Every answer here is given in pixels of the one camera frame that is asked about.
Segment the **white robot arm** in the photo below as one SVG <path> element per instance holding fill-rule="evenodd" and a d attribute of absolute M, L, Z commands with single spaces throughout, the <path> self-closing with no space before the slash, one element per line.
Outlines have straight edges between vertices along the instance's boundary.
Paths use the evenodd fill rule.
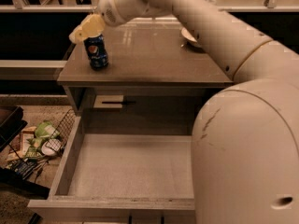
<path fill-rule="evenodd" d="M 205 0 L 100 0 L 69 36 L 174 15 L 234 82 L 192 131 L 197 224 L 299 224 L 298 55 Z"/>

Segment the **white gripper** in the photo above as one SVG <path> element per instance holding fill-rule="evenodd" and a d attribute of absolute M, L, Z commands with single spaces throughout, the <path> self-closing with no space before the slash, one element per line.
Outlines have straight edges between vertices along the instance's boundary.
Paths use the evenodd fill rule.
<path fill-rule="evenodd" d="M 72 43 L 83 42 L 87 38 L 97 37 L 108 26 L 120 26 L 128 21 L 144 17 L 149 10 L 145 0 L 99 0 L 96 12 L 88 15 L 69 35 Z"/>

